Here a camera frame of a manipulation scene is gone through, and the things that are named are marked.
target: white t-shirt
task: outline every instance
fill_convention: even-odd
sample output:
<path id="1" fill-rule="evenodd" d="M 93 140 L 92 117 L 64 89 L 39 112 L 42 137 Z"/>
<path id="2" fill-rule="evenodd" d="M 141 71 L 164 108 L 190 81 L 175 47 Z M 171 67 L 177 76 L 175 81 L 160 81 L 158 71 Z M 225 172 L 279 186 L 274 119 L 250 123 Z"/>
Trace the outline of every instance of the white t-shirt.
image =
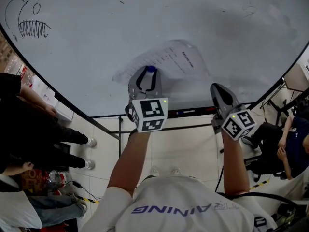
<path id="1" fill-rule="evenodd" d="M 0 192 L 0 227 L 4 232 L 42 228 L 38 214 L 23 191 Z"/>
<path id="2" fill-rule="evenodd" d="M 254 197 L 231 201 L 198 179 L 166 175 L 145 180 L 133 198 L 123 189 L 105 191 L 82 232 L 265 232 L 276 223 Z"/>

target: paper sheet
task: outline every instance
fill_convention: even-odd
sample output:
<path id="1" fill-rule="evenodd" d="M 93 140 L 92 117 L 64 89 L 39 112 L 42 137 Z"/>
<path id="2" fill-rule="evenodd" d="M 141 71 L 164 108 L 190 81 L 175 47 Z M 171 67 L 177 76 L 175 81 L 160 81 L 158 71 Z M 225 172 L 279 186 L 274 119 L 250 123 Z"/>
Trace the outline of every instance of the paper sheet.
<path id="1" fill-rule="evenodd" d="M 123 69 L 118 70 L 112 80 L 128 85 L 134 73 L 143 66 L 153 65 L 161 71 L 163 79 L 205 80 L 209 77 L 205 62 L 198 49 L 185 40 L 164 42 L 134 58 Z"/>

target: whiteboard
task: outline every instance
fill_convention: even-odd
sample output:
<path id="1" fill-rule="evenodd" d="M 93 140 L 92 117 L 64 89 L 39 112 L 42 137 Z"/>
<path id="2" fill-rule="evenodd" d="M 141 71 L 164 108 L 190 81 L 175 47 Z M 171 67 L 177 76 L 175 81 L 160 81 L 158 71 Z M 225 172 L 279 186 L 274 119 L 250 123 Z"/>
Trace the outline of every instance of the whiteboard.
<path id="1" fill-rule="evenodd" d="M 219 82 L 255 102 L 309 40 L 309 0 L 0 0 L 0 23 L 27 62 L 88 116 L 123 114 L 112 76 L 168 40 L 198 48 L 204 81 L 163 85 L 169 110 L 212 106 Z"/>

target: seated person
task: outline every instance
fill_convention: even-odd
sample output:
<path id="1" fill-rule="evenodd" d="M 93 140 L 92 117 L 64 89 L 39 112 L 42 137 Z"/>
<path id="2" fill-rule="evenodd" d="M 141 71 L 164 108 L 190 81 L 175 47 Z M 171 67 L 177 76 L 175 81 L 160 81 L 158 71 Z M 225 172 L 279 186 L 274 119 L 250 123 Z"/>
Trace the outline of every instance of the seated person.
<path id="1" fill-rule="evenodd" d="M 98 208 L 82 232 L 272 231 L 275 221 L 254 197 L 229 200 L 196 178 L 152 176 L 137 188 L 150 133 L 134 133 L 116 163 Z M 222 132 L 226 196 L 249 192 L 239 141 Z"/>
<path id="2" fill-rule="evenodd" d="M 23 191 L 0 192 L 0 203 L 0 228 L 4 232 L 51 227 L 84 218 L 87 210 L 74 195 L 27 197 Z"/>
<path id="3" fill-rule="evenodd" d="M 0 174 L 24 171 L 23 163 L 36 168 L 68 166 L 93 169 L 93 161 L 65 154 L 54 147 L 59 142 L 87 144 L 97 142 L 54 121 L 56 109 L 46 104 L 31 88 L 21 84 L 17 75 L 0 73 Z"/>
<path id="4" fill-rule="evenodd" d="M 247 166 L 253 173 L 273 174 L 285 171 L 289 180 L 300 175 L 309 165 L 309 121 L 288 116 L 284 130 L 263 123 L 252 135 L 242 138 L 243 143 L 255 149 L 261 141 L 262 158 Z"/>

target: whiteboard frame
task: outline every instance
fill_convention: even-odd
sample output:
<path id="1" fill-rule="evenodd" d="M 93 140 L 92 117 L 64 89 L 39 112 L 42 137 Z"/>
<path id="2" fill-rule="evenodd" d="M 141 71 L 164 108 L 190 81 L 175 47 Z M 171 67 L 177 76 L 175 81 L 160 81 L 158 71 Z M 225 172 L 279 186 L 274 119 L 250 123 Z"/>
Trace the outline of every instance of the whiteboard frame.
<path id="1" fill-rule="evenodd" d="M 94 126 L 98 127 L 99 129 L 103 130 L 104 132 L 108 133 L 109 135 L 113 136 L 116 139 L 119 139 L 119 136 L 116 134 L 111 134 L 110 130 L 99 124 L 94 120 L 94 118 L 105 118 L 105 117 L 117 117 L 117 116 L 126 116 L 126 114 L 121 115 L 108 115 L 108 116 L 88 116 L 84 112 L 82 112 L 80 109 L 78 109 L 75 105 L 73 105 L 70 101 L 68 101 L 64 96 L 62 96 L 52 85 L 50 85 L 34 68 L 33 66 L 24 58 L 24 56 L 19 52 L 19 50 L 16 48 L 14 43 L 11 41 L 11 39 L 8 37 L 7 33 L 5 32 L 2 24 L 0 23 L 0 31 L 2 32 L 4 38 L 6 41 L 10 44 L 11 48 L 16 52 L 16 54 L 22 59 L 22 61 L 46 84 L 48 85 L 54 92 L 55 97 L 58 99 L 61 103 L 66 105 L 68 108 L 70 108 L 73 112 L 93 124 Z M 280 84 L 281 79 L 289 72 L 289 70 L 296 64 L 296 62 L 299 60 L 299 58 L 303 55 L 304 51 L 309 45 L 309 40 L 305 46 L 305 48 L 302 50 L 301 54 L 297 57 L 297 59 L 294 61 L 294 63 L 288 68 L 288 70 L 283 74 L 281 78 L 256 102 L 253 103 L 246 103 L 250 106 L 248 109 L 253 109 L 255 106 L 257 106 L 263 99 L 265 99 L 269 94 L 271 94 L 272 91 L 275 90 L 275 88 Z M 170 110 L 168 118 L 180 118 L 180 117 L 188 117 L 188 116 L 202 116 L 202 115 L 209 115 L 209 114 L 215 114 L 216 109 L 213 106 L 210 107 L 200 107 L 200 108 L 191 108 L 191 109 L 178 109 L 178 110 Z"/>

